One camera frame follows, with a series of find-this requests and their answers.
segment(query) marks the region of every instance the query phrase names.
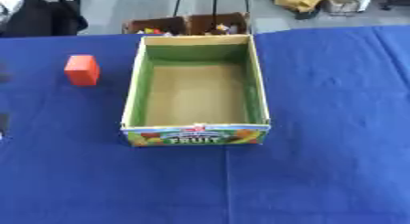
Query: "red cube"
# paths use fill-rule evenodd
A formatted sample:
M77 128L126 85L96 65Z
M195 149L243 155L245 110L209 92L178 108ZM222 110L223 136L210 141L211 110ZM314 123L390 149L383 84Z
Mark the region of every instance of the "red cube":
M64 73L73 85L94 86L100 76L100 68L94 56L75 55L70 57Z

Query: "brown box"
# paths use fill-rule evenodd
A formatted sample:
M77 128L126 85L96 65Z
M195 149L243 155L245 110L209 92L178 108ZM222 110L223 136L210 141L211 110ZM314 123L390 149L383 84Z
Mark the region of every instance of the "brown box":
M190 16L188 22L189 35L201 36L212 30L213 16ZM216 15L216 24L224 24L227 27L236 25L238 27L238 34L246 34L248 32L246 16L242 13Z
M123 24L123 34L135 34L145 28L159 29L172 35L187 35L187 27L182 16L149 20L133 20Z

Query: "cardboard box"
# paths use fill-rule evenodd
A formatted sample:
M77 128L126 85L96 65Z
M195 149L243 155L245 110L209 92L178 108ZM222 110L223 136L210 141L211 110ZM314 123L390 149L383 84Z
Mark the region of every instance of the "cardboard box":
M216 15L216 25L224 24L227 27L236 25L238 27L237 34L246 34L248 32L246 17L246 15L241 13ZM190 16L188 18L188 23L190 35L202 36L211 31L213 26L213 15Z
M172 35L187 35L187 26L182 16L132 20L123 24L123 34L135 34L144 31L146 28L159 29L162 32L170 32Z
M142 38L122 119L131 145L260 144L269 129L252 36Z

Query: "open cardboard box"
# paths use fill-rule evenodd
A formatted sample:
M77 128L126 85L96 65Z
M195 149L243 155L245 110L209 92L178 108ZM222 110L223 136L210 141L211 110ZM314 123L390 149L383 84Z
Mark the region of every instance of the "open cardboard box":
M132 145L260 144L269 129L252 36L141 39L122 119Z

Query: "table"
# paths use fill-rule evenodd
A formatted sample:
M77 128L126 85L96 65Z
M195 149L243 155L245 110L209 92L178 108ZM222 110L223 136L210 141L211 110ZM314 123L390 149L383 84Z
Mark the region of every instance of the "table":
M0 222L408 223L409 31L256 35L265 144L162 148L119 129L139 35L2 39ZM97 58L98 87L70 85L72 54Z

